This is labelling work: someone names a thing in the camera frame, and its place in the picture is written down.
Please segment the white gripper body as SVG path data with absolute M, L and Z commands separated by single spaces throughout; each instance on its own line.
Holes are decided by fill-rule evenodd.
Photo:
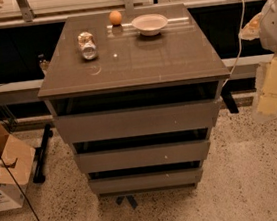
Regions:
M 263 17 L 262 13 L 256 14 L 253 18 L 250 19 L 248 23 L 240 30 L 239 37 L 242 40 L 255 40 L 260 36 L 260 23 L 261 18 Z

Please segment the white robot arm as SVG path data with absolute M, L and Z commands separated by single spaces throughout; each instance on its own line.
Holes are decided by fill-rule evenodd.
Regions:
M 253 116 L 259 122 L 274 119 L 277 115 L 277 0 L 267 0 L 262 10 L 242 28 L 242 40 L 260 39 L 265 50 L 274 53 L 267 63 L 256 69 L 256 96 L 253 100 Z

